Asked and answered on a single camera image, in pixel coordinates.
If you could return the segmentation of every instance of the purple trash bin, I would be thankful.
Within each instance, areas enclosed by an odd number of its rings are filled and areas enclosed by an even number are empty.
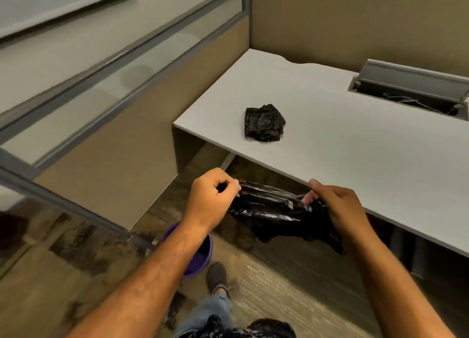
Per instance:
[[[168,228],[166,233],[161,238],[161,241],[168,238],[172,231],[179,225],[178,223],[173,224],[171,227]],[[209,263],[210,257],[212,256],[212,236],[208,234],[208,236],[203,240],[202,245],[200,248],[197,249],[197,252],[194,254],[191,262],[189,263],[186,271],[184,272],[184,277],[190,277],[198,274],[201,272]]]

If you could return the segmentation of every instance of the leg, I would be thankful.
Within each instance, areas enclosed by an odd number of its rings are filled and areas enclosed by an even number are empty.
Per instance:
[[[226,270],[223,264],[220,262],[212,264],[207,272],[207,283],[212,295],[203,299],[180,323],[174,335],[176,338],[188,331],[202,329],[211,315],[220,317],[225,329],[232,328],[231,303],[226,282]]]

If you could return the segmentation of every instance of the glass panel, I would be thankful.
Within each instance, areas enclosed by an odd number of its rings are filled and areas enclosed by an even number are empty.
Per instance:
[[[151,76],[242,12],[242,0],[228,0],[134,59],[1,147],[34,164],[144,84]]]

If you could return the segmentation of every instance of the crumpled black plastic bag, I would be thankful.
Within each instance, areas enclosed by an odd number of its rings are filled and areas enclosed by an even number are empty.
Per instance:
[[[244,118],[244,136],[261,142],[279,141],[283,134],[285,119],[272,105],[247,108]]]
[[[329,217],[327,206],[320,200],[304,205],[304,195],[275,187],[240,181],[241,191],[228,213],[248,226],[262,242],[277,236],[322,240],[339,254],[344,249]]]

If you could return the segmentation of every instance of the cubicle partition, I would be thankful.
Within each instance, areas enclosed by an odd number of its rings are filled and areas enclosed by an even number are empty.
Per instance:
[[[209,1],[6,124],[2,183],[130,238],[202,146],[173,121],[249,48],[249,1]]]
[[[469,0],[252,0],[252,46],[360,71],[367,59],[469,76]]]

